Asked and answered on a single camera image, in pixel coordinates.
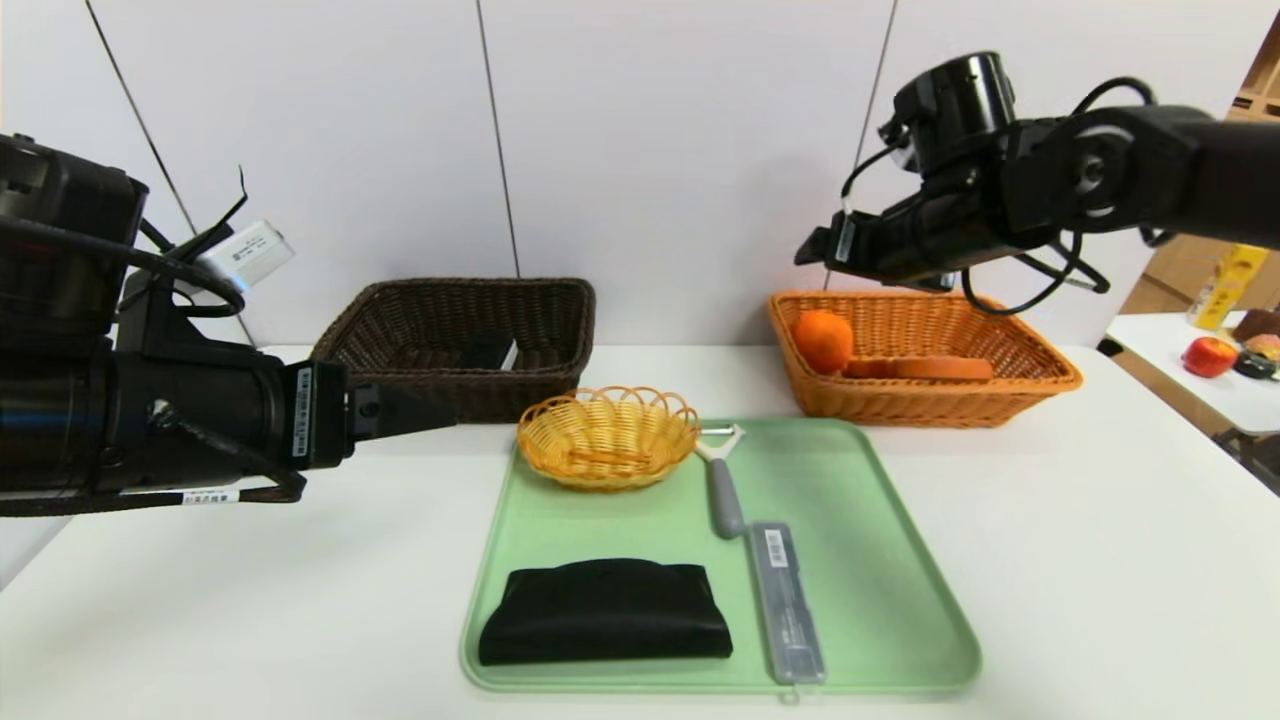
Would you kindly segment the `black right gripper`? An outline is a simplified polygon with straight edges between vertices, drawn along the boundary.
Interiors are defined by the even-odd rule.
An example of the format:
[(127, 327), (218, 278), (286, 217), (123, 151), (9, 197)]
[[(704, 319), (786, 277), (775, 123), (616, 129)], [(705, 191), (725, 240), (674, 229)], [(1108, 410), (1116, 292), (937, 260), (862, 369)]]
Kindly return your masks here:
[(831, 228), (819, 225), (810, 232), (795, 251), (794, 264), (826, 264), (832, 272), (884, 286), (938, 288), (941, 270), (923, 249), (923, 205), (913, 195), (881, 215), (841, 211)]

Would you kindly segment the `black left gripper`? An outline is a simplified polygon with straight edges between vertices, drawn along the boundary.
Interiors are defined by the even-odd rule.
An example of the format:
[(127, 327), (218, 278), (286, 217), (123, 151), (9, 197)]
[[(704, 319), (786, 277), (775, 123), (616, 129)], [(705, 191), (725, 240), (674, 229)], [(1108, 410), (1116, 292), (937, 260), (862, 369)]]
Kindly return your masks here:
[(274, 468), (334, 468), (371, 439), (454, 427), (456, 410), (381, 384), (348, 392), (332, 363), (248, 351), (230, 365), (115, 354), (110, 383), (110, 488), (122, 493), (229, 486), (250, 461), (152, 419), (159, 401), (180, 419), (251, 448)]

